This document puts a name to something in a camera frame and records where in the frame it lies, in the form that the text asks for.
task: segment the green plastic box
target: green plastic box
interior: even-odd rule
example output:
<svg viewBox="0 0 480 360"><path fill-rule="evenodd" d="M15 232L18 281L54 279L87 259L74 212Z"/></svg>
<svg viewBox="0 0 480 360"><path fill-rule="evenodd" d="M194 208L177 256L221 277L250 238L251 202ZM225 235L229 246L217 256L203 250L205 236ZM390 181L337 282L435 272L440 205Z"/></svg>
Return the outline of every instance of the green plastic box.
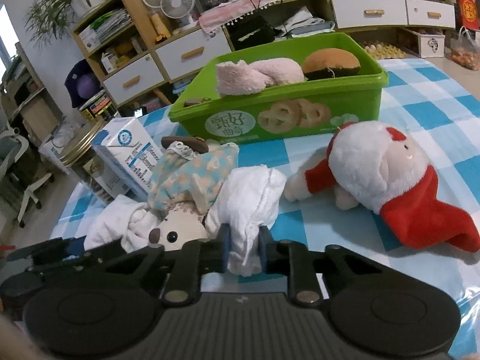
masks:
<svg viewBox="0 0 480 360"><path fill-rule="evenodd" d="M218 63L286 57L303 64L312 52L330 47L353 53L360 61L359 74L276 86L245 96L220 98L215 91ZM344 33L331 32L264 44L213 59L174 103L169 117L189 135L221 143L331 133L347 121L377 120L386 85L387 73L362 47ZM201 104L184 107L186 100L203 98L207 100Z"/></svg>

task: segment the hamburger plush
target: hamburger plush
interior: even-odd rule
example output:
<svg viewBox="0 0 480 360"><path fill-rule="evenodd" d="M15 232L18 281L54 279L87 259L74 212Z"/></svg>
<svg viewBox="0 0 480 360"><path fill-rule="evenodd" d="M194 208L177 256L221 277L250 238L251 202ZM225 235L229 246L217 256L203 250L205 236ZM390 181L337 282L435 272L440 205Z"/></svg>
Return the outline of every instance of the hamburger plush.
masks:
<svg viewBox="0 0 480 360"><path fill-rule="evenodd" d="M357 75L360 62L351 52L342 49L321 49L310 54L302 66L309 80Z"/></svg>

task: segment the white towel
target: white towel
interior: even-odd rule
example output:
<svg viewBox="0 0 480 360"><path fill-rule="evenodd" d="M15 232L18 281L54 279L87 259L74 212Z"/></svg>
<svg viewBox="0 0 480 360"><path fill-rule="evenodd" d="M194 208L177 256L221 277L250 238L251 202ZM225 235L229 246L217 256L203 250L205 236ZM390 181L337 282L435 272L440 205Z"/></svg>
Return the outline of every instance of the white towel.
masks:
<svg viewBox="0 0 480 360"><path fill-rule="evenodd" d="M205 227L210 238L217 236L223 223L231 227L231 251L228 269L235 275L260 273L258 232L269 229L278 216L278 202L287 178L265 165L237 168L225 180Z"/></svg>
<svg viewBox="0 0 480 360"><path fill-rule="evenodd" d="M122 239L121 246L131 253L148 245L150 231L159 227L161 220L150 212L147 203L119 195L96 218L88 232L85 250Z"/></svg>

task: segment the white drawer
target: white drawer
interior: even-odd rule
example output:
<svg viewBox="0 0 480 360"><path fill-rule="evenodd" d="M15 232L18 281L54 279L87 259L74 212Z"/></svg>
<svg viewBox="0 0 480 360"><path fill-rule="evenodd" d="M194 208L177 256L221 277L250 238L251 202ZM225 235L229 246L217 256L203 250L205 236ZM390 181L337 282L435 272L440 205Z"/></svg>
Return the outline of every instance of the white drawer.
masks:
<svg viewBox="0 0 480 360"><path fill-rule="evenodd" d="M150 54L133 62L104 81L115 104L121 105L140 92L160 84L165 79Z"/></svg>
<svg viewBox="0 0 480 360"><path fill-rule="evenodd" d="M406 25L405 0L332 0L338 28Z"/></svg>
<svg viewBox="0 0 480 360"><path fill-rule="evenodd" d="M406 0L406 10L410 25L455 28L453 5L427 0Z"/></svg>
<svg viewBox="0 0 480 360"><path fill-rule="evenodd" d="M198 30L157 49L171 80L203 68L211 59L231 52L223 31L213 38Z"/></svg>

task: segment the white flower pot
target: white flower pot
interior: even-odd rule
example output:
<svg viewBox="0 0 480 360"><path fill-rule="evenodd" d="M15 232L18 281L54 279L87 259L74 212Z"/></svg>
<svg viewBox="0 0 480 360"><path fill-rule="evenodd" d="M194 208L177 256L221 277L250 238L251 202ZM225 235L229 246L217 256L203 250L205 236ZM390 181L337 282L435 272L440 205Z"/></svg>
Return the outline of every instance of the white flower pot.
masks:
<svg viewBox="0 0 480 360"><path fill-rule="evenodd" d="M87 0L72 0L71 7L78 15L78 17L85 16L88 12L95 9L97 6L103 4L105 0L90 0L90 5Z"/></svg>

